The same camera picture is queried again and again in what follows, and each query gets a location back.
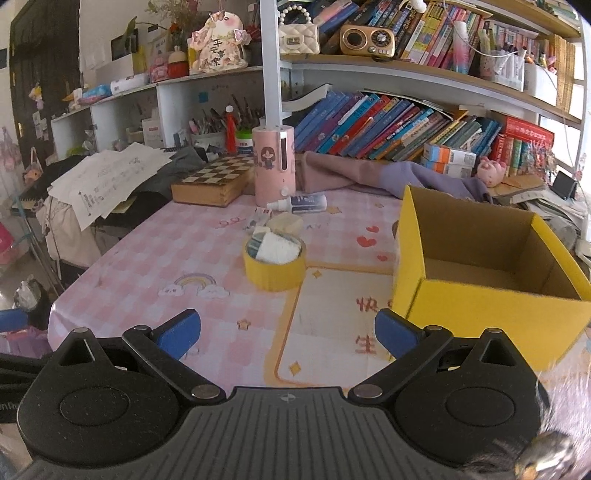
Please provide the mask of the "pink plush doll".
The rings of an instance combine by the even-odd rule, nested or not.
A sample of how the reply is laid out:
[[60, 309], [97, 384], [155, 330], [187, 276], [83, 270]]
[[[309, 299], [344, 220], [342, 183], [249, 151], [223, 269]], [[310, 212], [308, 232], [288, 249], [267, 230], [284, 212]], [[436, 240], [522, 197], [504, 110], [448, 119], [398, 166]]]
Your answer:
[[250, 41], [252, 37], [238, 15], [225, 10], [212, 13], [204, 27], [187, 39], [188, 49], [195, 52], [189, 72], [208, 74], [246, 68], [245, 46]]

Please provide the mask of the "wooden chess board box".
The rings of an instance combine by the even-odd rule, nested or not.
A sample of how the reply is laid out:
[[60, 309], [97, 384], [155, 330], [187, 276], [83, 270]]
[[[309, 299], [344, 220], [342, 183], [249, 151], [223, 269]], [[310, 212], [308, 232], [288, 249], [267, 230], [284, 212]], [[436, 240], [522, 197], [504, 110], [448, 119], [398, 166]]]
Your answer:
[[226, 207], [245, 191], [253, 178], [252, 156], [219, 158], [172, 183], [176, 203]]

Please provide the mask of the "white shelf unit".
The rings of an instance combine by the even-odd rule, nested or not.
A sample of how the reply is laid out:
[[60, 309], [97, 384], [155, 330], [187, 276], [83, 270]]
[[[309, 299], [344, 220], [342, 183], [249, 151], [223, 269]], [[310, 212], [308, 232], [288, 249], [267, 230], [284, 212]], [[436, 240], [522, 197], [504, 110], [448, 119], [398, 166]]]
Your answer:
[[51, 121], [59, 159], [70, 156], [93, 133], [96, 150], [114, 149], [130, 131], [140, 131], [144, 120], [159, 124], [162, 146], [175, 145], [174, 136], [189, 132], [191, 120], [221, 115], [228, 105], [263, 116], [263, 68], [251, 66], [212, 74], [198, 74], [143, 85], [102, 99]]

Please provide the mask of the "pink pig toy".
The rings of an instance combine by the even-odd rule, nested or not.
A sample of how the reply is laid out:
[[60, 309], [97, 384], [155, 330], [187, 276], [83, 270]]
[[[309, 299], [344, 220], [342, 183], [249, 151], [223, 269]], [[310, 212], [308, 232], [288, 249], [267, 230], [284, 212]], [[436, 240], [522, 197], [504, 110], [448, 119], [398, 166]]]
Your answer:
[[507, 164], [505, 162], [482, 157], [477, 167], [476, 177], [481, 180], [487, 188], [494, 188], [502, 183], [506, 175], [506, 170]]

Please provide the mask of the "orange white boxes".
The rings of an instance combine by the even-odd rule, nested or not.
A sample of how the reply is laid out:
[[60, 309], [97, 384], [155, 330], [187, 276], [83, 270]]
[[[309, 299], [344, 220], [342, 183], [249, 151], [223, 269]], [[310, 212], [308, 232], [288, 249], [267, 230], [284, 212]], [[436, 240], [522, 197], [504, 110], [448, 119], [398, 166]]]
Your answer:
[[437, 173], [464, 179], [472, 176], [476, 160], [477, 155], [469, 151], [427, 144], [424, 146], [420, 164]]

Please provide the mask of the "white quilted handbag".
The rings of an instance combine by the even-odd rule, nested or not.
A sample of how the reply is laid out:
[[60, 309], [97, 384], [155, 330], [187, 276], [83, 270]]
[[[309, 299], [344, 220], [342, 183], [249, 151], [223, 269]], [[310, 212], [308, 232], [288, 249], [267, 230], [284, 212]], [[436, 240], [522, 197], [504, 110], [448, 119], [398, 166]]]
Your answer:
[[[287, 15], [297, 11], [304, 23], [286, 24]], [[304, 6], [288, 6], [280, 11], [279, 44], [281, 55], [318, 55], [321, 52], [320, 30]]]

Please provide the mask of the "red dictionary book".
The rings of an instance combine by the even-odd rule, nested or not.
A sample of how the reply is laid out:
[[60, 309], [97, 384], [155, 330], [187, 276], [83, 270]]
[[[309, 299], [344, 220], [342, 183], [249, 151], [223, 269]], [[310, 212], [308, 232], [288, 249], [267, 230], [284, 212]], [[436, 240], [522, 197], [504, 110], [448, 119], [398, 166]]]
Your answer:
[[491, 110], [489, 117], [501, 125], [501, 133], [514, 139], [532, 142], [551, 149], [554, 133], [526, 120]]

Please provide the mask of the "beige sponge block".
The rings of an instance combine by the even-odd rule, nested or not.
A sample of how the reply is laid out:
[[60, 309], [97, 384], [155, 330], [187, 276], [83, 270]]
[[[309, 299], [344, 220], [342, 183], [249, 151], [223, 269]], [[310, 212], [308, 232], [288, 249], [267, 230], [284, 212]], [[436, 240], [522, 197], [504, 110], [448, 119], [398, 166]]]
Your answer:
[[270, 220], [266, 222], [266, 227], [276, 233], [298, 236], [304, 229], [304, 219], [290, 212], [280, 212], [271, 216]]

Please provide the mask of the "white blue spray bottle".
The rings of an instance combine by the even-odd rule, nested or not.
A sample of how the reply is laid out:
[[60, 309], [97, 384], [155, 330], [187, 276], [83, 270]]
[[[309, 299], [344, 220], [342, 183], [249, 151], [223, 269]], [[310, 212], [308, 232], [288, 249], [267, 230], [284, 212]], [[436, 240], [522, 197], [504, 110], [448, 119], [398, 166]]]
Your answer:
[[328, 200], [324, 194], [290, 196], [270, 202], [267, 209], [291, 214], [320, 213], [328, 208]]

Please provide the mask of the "white paper sheets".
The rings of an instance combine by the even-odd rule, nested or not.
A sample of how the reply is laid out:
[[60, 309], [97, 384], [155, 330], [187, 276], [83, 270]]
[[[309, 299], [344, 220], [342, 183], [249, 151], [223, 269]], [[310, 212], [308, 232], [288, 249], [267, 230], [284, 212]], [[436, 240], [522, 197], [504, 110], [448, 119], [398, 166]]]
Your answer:
[[85, 157], [55, 180], [48, 195], [73, 208], [81, 230], [106, 218], [143, 182], [171, 162], [171, 152], [139, 143]]

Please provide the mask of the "row of leaning books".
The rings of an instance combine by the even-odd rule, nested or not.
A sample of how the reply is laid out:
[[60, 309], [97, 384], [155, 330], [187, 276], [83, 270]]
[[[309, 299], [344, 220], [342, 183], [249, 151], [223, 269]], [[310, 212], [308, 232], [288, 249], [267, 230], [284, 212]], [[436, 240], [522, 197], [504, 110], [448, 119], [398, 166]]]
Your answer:
[[322, 85], [304, 96], [294, 126], [294, 150], [359, 160], [441, 160], [440, 151], [476, 158], [491, 151], [502, 125], [466, 111], [454, 113], [403, 95], [334, 90]]

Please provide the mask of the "pink checkered tablecloth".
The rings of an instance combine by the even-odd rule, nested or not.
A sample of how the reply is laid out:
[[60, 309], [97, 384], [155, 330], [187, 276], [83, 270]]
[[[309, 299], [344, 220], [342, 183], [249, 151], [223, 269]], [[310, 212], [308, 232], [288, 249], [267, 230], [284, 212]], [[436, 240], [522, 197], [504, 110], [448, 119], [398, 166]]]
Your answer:
[[155, 479], [457, 479], [534, 433], [536, 375], [590, 320], [590, 284], [537, 215], [425, 188], [348, 190], [287, 265], [246, 249], [253, 210], [170, 203], [54, 304], [48, 340], [197, 311], [191, 372], [226, 399], [131, 472]]

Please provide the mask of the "yellow cardboard box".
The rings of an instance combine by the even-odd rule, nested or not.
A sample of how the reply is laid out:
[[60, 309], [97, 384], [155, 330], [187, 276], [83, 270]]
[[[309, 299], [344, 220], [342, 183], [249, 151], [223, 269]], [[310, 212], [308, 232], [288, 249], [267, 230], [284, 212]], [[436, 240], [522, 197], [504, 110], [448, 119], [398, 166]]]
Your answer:
[[501, 329], [545, 371], [590, 322], [590, 282], [537, 214], [408, 186], [396, 239], [392, 309], [417, 326]]

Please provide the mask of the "pink purple cloth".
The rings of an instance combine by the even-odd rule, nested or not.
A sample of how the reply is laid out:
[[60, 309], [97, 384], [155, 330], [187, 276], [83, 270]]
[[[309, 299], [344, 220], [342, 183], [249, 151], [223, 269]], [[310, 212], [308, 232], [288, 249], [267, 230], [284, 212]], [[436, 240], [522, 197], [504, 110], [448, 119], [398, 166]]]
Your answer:
[[491, 203], [485, 184], [475, 178], [457, 179], [415, 162], [380, 163], [325, 155], [297, 154], [297, 188], [305, 193], [352, 188], [402, 199], [407, 186], [446, 193], [457, 199]]

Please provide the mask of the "pink cylindrical humidifier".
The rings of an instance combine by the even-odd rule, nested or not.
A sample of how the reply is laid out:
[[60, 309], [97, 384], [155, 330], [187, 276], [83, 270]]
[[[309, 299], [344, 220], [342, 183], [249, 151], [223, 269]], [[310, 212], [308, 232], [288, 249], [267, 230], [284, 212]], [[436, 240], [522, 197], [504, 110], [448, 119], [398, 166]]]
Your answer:
[[294, 128], [256, 127], [252, 130], [256, 205], [293, 196], [297, 191]]

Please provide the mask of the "gold retro radio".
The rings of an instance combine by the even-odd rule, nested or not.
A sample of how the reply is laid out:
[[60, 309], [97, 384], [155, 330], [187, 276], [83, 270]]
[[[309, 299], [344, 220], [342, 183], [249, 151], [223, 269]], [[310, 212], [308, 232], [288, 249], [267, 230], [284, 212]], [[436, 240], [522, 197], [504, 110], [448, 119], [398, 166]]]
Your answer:
[[390, 29], [343, 25], [339, 30], [342, 54], [392, 59], [396, 53], [396, 36]]

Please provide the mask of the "white tissue pack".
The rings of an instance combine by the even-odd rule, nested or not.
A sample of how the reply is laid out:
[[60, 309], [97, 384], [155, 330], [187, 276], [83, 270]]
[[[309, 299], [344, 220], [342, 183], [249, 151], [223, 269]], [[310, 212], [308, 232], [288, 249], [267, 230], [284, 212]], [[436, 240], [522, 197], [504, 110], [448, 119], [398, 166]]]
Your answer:
[[303, 246], [297, 238], [274, 233], [271, 230], [259, 230], [246, 242], [246, 252], [257, 262], [270, 265], [286, 265], [297, 260]]

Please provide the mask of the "small white red packet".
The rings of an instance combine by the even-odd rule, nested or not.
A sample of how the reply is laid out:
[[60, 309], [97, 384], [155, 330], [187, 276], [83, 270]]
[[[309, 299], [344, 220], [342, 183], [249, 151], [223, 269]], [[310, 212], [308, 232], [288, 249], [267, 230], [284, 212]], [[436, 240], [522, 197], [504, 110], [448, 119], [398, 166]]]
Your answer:
[[264, 227], [272, 217], [272, 210], [262, 207], [256, 207], [252, 215], [250, 215], [249, 220], [246, 221], [245, 227], [243, 227], [243, 229], [245, 229], [245, 231], [252, 231], [257, 227]]

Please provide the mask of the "yellow tape roll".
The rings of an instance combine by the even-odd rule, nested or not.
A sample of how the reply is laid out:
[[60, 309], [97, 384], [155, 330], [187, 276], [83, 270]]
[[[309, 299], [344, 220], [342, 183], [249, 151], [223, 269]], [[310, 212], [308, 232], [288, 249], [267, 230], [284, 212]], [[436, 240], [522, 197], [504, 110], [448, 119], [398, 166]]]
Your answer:
[[257, 262], [246, 252], [246, 239], [242, 247], [242, 260], [245, 264], [245, 275], [257, 288], [269, 292], [283, 292], [301, 285], [305, 275], [307, 247], [303, 241], [300, 257], [286, 265], [270, 265]]

